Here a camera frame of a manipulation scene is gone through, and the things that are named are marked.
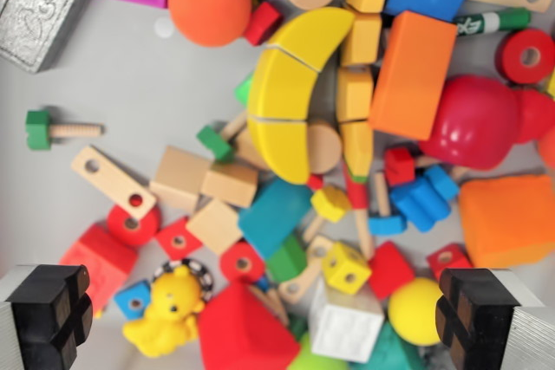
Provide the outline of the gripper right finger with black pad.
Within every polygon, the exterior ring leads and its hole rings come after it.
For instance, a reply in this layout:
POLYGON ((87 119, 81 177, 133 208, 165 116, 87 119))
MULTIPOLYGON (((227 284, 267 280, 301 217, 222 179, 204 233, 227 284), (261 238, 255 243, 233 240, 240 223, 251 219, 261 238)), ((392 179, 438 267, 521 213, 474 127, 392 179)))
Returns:
POLYGON ((458 369, 553 369, 554 308, 509 269, 444 269, 435 325, 458 369))

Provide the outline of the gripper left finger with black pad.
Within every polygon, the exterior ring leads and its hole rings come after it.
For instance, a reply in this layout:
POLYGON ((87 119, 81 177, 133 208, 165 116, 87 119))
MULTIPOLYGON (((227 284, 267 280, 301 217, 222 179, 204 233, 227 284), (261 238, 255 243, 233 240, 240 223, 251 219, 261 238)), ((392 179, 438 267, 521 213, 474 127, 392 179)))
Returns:
POLYGON ((70 369, 89 335, 84 265, 17 265, 1 278, 1 368, 70 369))

